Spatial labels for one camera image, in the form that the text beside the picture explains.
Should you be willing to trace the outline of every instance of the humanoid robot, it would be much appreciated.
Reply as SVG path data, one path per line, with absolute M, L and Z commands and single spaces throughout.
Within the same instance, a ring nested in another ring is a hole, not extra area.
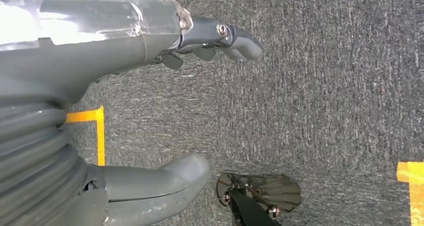
M 90 83 L 178 54 L 260 44 L 175 0 L 0 0 L 0 225 L 151 225 L 181 212 L 209 180 L 189 155 L 159 169 L 87 164 L 61 130 Z

